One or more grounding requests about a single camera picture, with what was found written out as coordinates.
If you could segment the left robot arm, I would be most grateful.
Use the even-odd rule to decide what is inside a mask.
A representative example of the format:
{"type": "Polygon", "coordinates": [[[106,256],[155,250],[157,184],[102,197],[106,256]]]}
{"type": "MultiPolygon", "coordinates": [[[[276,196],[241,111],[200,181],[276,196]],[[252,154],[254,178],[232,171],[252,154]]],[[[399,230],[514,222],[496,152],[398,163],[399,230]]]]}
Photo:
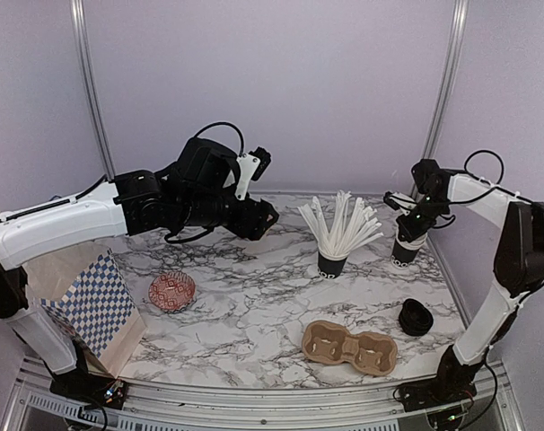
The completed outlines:
{"type": "Polygon", "coordinates": [[[188,226],[210,234],[222,226],[242,239],[259,240],[277,221],[267,201],[248,187],[271,162],[259,147],[234,152],[193,136],[179,159],[157,172],[146,170],[98,180],[86,191],[17,212],[0,212],[0,319],[22,314],[29,304],[24,264],[100,238],[163,228],[178,244],[188,226]]]}

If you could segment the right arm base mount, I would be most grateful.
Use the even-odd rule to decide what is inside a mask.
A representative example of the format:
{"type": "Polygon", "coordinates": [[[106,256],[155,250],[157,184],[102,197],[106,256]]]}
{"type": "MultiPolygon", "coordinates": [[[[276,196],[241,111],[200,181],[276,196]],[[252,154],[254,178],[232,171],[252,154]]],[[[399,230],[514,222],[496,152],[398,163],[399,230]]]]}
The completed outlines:
{"type": "Polygon", "coordinates": [[[402,383],[392,393],[393,399],[401,403],[406,412],[469,400],[476,395],[477,389],[474,383],[464,383],[461,387],[445,389],[436,378],[402,383]]]}

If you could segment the black plastic cup lid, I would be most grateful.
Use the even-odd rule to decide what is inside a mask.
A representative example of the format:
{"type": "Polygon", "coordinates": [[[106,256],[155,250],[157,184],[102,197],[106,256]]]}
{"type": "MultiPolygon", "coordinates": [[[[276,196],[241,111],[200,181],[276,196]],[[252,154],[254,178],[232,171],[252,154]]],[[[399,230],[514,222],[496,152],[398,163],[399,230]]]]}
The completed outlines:
{"type": "Polygon", "coordinates": [[[398,321],[402,330],[412,337],[424,336],[434,324],[431,312],[413,298],[407,299],[402,304],[398,321]]]}

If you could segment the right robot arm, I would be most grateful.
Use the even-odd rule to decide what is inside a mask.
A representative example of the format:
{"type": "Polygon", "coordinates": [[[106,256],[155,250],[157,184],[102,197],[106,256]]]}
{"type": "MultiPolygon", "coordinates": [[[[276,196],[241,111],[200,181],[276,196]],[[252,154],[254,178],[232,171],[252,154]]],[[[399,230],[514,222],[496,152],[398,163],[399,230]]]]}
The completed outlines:
{"type": "Polygon", "coordinates": [[[544,286],[544,202],[523,198],[471,173],[444,169],[422,159],[411,169],[421,198],[387,193],[385,203],[400,211],[392,259],[410,262],[437,220],[453,206],[463,206],[500,230],[494,279],[484,303],[465,332],[442,355],[431,379],[399,386],[404,404],[451,402],[472,387],[488,351],[511,328],[523,303],[544,286]]]}

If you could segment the black paper coffee cup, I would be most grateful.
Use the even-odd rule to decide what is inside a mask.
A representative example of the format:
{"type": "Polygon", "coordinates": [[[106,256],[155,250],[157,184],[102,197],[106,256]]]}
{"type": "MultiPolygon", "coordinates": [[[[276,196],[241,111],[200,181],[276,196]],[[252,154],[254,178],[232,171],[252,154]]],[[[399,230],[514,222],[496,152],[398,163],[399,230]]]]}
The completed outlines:
{"type": "Polygon", "coordinates": [[[419,250],[425,243],[425,236],[422,236],[413,242],[401,241],[399,238],[396,238],[390,256],[391,263],[396,268],[407,268],[414,261],[419,250]]]}

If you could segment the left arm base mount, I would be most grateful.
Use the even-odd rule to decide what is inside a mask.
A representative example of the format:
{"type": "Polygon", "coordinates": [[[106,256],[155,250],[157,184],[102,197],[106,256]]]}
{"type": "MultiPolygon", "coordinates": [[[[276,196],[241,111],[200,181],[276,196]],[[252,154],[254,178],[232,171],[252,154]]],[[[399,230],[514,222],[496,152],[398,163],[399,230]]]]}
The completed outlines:
{"type": "Polygon", "coordinates": [[[94,407],[122,409],[127,397],[128,383],[124,380],[73,372],[55,374],[51,378],[52,393],[87,402],[94,407]]]}

